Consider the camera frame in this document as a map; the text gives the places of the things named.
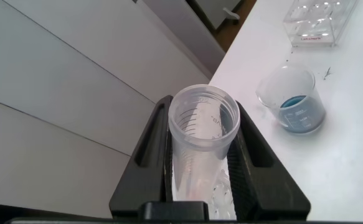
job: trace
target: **white countertop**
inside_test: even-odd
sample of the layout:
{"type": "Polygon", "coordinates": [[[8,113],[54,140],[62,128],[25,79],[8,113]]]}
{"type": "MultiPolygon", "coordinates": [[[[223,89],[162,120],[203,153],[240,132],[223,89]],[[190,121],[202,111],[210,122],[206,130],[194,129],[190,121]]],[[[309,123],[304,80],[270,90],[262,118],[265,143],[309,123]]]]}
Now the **white countertop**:
{"type": "Polygon", "coordinates": [[[292,49],[282,24],[292,2],[258,0],[210,84],[243,105],[309,198],[308,220],[363,221],[363,1],[338,46],[322,49],[292,49]],[[286,60],[316,76],[327,115],[312,135],[287,133],[256,97],[258,82],[286,60]]]}

